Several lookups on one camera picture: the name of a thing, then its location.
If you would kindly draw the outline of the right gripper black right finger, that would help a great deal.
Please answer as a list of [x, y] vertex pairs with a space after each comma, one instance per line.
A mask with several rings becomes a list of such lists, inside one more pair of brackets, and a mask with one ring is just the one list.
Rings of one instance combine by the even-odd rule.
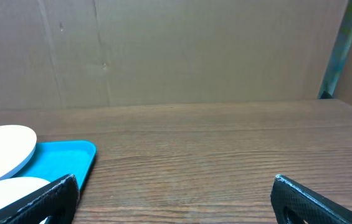
[[270, 201], [281, 224], [352, 224], [352, 211], [278, 174]]

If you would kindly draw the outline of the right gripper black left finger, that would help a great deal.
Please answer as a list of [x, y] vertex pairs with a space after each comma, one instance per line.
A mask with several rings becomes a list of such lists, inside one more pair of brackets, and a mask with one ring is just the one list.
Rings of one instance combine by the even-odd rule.
[[0, 209], [0, 224], [72, 223], [79, 195], [75, 176], [64, 175]]

